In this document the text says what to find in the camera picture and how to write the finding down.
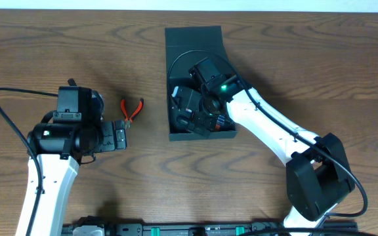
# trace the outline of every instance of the green tape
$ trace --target green tape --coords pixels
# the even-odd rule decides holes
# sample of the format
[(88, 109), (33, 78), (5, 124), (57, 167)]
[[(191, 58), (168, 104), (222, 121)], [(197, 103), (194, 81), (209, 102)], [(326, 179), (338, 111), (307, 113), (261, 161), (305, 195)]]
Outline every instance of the green tape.
[(236, 227), (236, 235), (241, 235), (243, 233), (244, 233), (244, 227), (242, 227), (242, 226)]
[(160, 228), (151, 228), (151, 236), (160, 236)]

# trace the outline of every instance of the white wall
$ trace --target white wall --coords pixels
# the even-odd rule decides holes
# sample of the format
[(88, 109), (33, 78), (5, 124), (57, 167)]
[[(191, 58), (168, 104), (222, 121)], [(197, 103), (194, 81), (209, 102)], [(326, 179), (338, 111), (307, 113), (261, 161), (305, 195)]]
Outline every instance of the white wall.
[(378, 12), (378, 0), (0, 0), (0, 9)]

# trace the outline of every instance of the black box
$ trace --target black box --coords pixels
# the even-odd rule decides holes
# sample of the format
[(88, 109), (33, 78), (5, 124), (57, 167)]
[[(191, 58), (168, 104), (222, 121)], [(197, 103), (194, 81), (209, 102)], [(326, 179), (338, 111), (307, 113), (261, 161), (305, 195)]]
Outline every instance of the black box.
[[(222, 43), (220, 26), (165, 28), (166, 72), (169, 71), (169, 67), (179, 55), (193, 49), (209, 50), (228, 59), (224, 44)], [(234, 138), (237, 135), (235, 123), (225, 131), (212, 132), (206, 138), (178, 128), (171, 122), (171, 91), (175, 86), (196, 87), (196, 82), (191, 78), (188, 70), (205, 57), (215, 59), (213, 55), (206, 52), (194, 52), (183, 56), (174, 65), (170, 78), (167, 81), (167, 112), (169, 116), (170, 141)], [(231, 69), (223, 61), (215, 60), (214, 63), (222, 73), (232, 73)]]

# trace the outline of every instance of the wooden table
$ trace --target wooden table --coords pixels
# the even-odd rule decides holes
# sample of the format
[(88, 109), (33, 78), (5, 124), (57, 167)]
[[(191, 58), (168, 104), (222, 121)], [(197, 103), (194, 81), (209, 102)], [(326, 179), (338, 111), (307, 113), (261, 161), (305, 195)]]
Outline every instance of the wooden table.
[[(363, 183), (378, 234), (378, 14), (0, 10), (0, 87), (57, 92), (73, 77), (99, 91), (106, 119), (121, 96), (145, 107), (125, 151), (82, 166), (65, 223), (87, 215), (147, 223), (282, 220), (285, 169), (248, 130), (232, 140), (169, 142), (164, 28), (221, 25), (230, 60), (276, 109), (332, 132)], [(24, 134), (54, 98), (0, 92)], [(0, 116), (0, 235), (15, 232), (27, 184), (26, 148)], [(362, 207), (358, 190), (337, 212)]]

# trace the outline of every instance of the pliers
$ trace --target pliers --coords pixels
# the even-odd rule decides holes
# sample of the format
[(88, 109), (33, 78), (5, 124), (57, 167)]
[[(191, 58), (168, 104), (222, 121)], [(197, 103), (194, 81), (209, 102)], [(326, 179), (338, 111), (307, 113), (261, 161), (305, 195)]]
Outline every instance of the pliers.
[(121, 109), (122, 109), (122, 112), (123, 112), (123, 114), (125, 116), (125, 129), (131, 127), (131, 124), (132, 124), (133, 120), (141, 112), (143, 106), (144, 106), (144, 99), (141, 98), (139, 100), (138, 107), (136, 108), (136, 110), (134, 111), (134, 113), (132, 113), (132, 115), (129, 117), (128, 113), (126, 112), (126, 99), (122, 98), (122, 100), (121, 100)]

